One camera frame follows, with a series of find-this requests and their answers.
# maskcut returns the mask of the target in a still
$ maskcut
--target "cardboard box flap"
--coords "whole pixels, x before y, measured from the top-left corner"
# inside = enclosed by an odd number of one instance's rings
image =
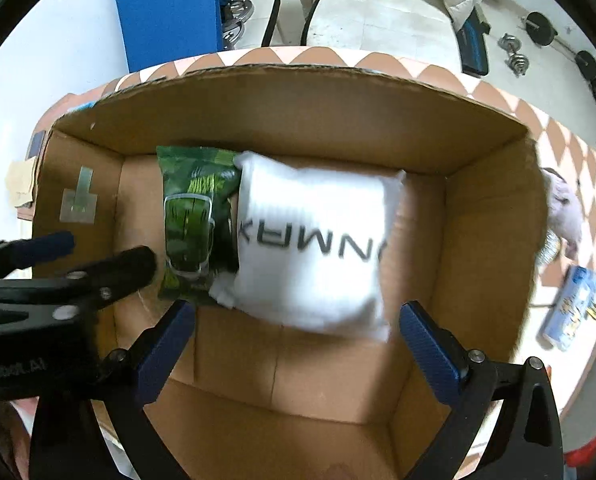
[[[198,70],[116,92],[55,127],[123,155],[206,145],[451,174],[526,126],[450,92],[355,68]]]

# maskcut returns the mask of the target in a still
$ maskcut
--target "tape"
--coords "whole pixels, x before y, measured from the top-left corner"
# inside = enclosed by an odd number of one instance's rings
[[[89,193],[94,170],[82,166],[76,189],[65,189],[60,207],[61,222],[92,224],[95,220],[97,194]]]

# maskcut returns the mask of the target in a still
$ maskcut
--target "blue can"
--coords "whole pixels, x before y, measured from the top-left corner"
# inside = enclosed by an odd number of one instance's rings
[[[584,267],[569,267],[558,300],[549,314],[542,336],[561,351],[571,346],[596,288],[596,274]]]

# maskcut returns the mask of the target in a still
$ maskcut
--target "pink cloth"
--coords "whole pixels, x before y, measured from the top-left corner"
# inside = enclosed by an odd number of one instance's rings
[[[573,260],[578,256],[582,238],[583,215],[580,200],[555,170],[542,168],[542,174],[549,191],[547,224],[556,236],[567,241],[565,256]]]

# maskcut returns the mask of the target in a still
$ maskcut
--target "paper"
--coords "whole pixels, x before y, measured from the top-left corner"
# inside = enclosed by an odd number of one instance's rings
[[[12,162],[4,178],[8,191],[9,204],[20,207],[33,201],[33,184],[35,181],[35,165],[37,156],[21,162]]]

